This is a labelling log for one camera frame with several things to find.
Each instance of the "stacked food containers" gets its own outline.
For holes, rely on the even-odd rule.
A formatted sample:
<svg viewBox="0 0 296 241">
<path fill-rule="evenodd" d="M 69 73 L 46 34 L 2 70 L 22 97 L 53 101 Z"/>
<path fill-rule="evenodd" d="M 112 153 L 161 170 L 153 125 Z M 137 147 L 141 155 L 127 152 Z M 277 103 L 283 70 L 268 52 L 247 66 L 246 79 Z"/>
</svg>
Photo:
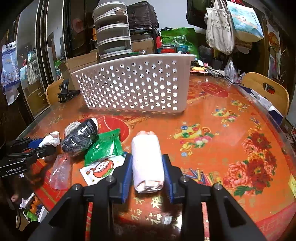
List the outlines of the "stacked food containers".
<svg viewBox="0 0 296 241">
<path fill-rule="evenodd" d="M 132 52 L 126 5 L 107 2 L 93 11 L 100 61 L 127 57 Z"/>
</svg>

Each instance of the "wooden chair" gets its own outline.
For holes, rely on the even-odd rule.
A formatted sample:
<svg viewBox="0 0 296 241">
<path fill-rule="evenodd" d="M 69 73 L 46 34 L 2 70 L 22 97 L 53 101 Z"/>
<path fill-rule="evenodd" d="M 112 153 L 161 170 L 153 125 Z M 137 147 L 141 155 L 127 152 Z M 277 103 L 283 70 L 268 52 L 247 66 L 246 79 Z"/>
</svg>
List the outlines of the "wooden chair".
<svg viewBox="0 0 296 241">
<path fill-rule="evenodd" d="M 57 97 L 57 94 L 61 92 L 59 89 L 59 85 L 63 83 L 64 78 L 60 78 L 59 80 L 53 82 L 50 84 L 45 91 L 46 100 L 49 104 L 49 106 L 52 106 L 54 103 L 59 101 L 59 98 Z M 74 90 L 74 85 L 72 83 L 72 80 L 69 80 L 69 86 L 68 90 Z"/>
<path fill-rule="evenodd" d="M 289 94 L 282 85 L 254 72 L 247 73 L 242 79 L 242 84 L 267 98 L 285 118 L 289 108 Z M 275 90 L 273 94 L 265 90 L 266 84 Z"/>
</svg>

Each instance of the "green plastic bag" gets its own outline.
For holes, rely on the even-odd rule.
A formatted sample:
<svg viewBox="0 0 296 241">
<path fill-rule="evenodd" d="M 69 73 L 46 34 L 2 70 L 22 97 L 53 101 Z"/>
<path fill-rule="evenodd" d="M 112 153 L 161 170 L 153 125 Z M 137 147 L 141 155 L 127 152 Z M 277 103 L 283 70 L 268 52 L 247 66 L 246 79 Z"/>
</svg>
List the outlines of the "green plastic bag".
<svg viewBox="0 0 296 241">
<path fill-rule="evenodd" d="M 191 54 L 198 54 L 198 36 L 194 28 L 176 28 L 172 30 L 161 30 L 162 44 L 172 44 L 177 47 L 186 45 Z"/>
<path fill-rule="evenodd" d="M 98 139 L 91 145 L 84 157 L 84 166 L 123 154 L 119 140 L 120 129 L 98 134 Z"/>
</svg>

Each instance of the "black bag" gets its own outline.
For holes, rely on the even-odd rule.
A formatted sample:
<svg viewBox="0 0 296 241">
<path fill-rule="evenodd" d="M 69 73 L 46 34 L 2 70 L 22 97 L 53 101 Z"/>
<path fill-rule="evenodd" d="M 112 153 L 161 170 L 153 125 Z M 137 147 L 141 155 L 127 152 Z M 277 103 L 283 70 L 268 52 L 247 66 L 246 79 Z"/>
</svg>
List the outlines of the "black bag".
<svg viewBox="0 0 296 241">
<path fill-rule="evenodd" d="M 127 6 L 128 23 L 130 29 L 153 26 L 158 29 L 159 24 L 157 20 L 154 7 L 150 3 L 143 1 Z"/>
</svg>

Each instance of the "blue gripper pad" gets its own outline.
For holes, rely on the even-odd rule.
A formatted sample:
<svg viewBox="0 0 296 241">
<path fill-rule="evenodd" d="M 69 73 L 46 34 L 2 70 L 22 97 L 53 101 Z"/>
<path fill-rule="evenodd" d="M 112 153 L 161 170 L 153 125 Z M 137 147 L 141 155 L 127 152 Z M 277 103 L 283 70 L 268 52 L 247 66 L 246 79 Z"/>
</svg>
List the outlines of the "blue gripper pad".
<svg viewBox="0 0 296 241">
<path fill-rule="evenodd" d="M 128 198 L 128 192 L 131 185 L 131 179 L 133 176 L 133 156 L 131 154 L 126 156 L 124 165 L 126 165 L 126 172 L 122 182 L 122 194 L 121 194 L 122 203 L 125 203 L 126 199 Z"/>
<path fill-rule="evenodd" d="M 167 193 L 167 196 L 168 196 L 168 199 L 169 199 L 170 203 L 173 203 L 173 200 L 174 200 L 173 183 L 172 183 L 172 180 L 170 178 L 167 162 L 165 160 L 166 156 L 163 155 L 162 159 L 163 159 L 163 171 L 165 173 L 165 183 L 164 183 L 165 191 Z"/>
<path fill-rule="evenodd" d="M 38 148 L 38 146 L 43 141 L 43 139 L 44 138 L 39 138 L 39 139 L 35 139 L 35 140 L 29 142 L 28 147 L 32 148 L 32 149 Z"/>
</svg>

